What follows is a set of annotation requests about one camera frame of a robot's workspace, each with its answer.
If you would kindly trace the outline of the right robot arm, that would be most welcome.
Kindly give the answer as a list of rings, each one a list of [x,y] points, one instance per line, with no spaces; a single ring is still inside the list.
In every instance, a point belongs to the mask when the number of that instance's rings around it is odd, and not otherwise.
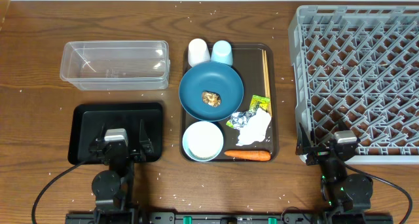
[[[366,224],[365,210],[371,208],[373,181],[359,173],[348,174],[346,161],[355,156],[359,138],[339,120],[338,130],[325,145],[314,147],[303,125],[299,126],[297,155],[306,155],[308,166],[321,168],[321,193],[329,209],[315,214],[311,223]]]

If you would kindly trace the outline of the light blue bowl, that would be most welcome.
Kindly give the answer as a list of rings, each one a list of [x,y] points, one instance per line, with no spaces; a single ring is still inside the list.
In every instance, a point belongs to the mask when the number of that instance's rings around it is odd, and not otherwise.
[[[223,145],[223,133],[212,122],[195,122],[185,130],[182,137],[184,152],[197,162],[213,160],[222,151]]]

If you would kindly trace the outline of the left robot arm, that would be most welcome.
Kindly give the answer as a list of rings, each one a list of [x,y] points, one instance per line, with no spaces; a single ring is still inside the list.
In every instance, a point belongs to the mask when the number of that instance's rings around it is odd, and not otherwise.
[[[145,211],[132,202],[134,164],[147,162],[154,151],[146,133],[145,122],[139,122],[139,142],[130,145],[123,128],[101,128],[89,145],[89,153],[109,167],[92,180],[96,197],[94,223],[148,223]]]

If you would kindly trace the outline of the dark blue plate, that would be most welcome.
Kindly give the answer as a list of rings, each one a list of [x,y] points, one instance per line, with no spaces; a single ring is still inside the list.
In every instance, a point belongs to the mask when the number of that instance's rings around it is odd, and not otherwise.
[[[216,93],[221,104],[212,107],[204,103],[203,92]],[[179,100],[183,109],[201,121],[221,121],[238,110],[244,98],[244,84],[229,65],[205,62],[190,68],[179,85]]]

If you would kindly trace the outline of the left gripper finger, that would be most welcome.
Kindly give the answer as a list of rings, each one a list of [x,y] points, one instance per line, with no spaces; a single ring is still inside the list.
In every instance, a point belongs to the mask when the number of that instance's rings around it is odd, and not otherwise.
[[[139,125],[139,143],[146,154],[154,153],[154,147],[152,145],[150,138],[147,135],[147,132],[145,129],[145,121],[143,119],[140,120],[140,125]]]
[[[98,135],[96,136],[96,138],[94,140],[94,143],[96,145],[102,145],[103,142],[104,142],[104,137],[105,137],[105,124],[103,124],[101,126],[101,129],[100,129]]]

